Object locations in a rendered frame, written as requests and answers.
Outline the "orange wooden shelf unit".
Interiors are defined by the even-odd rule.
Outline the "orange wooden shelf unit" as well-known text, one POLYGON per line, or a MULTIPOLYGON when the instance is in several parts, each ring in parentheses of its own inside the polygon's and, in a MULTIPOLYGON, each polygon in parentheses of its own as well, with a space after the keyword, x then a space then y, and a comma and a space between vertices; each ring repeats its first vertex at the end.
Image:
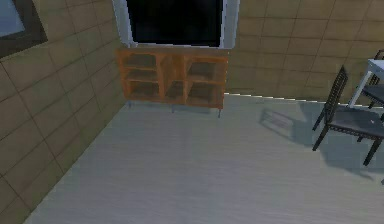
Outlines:
POLYGON ((229 52, 212 48, 121 47, 117 65, 125 98, 221 110, 229 52))

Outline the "white table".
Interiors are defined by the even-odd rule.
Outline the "white table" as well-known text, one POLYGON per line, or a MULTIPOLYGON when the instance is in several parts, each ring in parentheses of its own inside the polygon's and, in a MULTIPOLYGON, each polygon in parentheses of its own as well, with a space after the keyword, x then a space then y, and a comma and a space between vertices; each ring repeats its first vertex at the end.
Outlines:
POLYGON ((378 78, 384 79, 384 60, 368 59, 367 62, 368 65, 365 70, 365 74, 360 80, 359 85, 357 86, 354 94, 352 95, 352 98, 348 103, 348 106, 350 108, 353 108, 355 106, 355 103, 359 98, 364 86, 372 75, 376 75, 378 78))

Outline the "dark framed window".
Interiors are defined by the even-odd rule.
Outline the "dark framed window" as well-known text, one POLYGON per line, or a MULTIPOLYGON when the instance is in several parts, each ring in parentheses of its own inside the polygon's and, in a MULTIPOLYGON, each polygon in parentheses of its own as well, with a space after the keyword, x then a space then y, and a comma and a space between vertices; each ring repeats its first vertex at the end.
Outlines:
POLYGON ((0 58, 47 41, 32 0, 0 0, 0 58))

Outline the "black television set white frame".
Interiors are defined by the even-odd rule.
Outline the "black television set white frame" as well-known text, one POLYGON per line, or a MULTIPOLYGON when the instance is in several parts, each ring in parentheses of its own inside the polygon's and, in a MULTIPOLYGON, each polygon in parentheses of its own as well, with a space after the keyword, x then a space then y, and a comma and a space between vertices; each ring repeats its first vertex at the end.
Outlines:
POLYGON ((232 49, 241 0, 112 0, 127 47, 232 49))

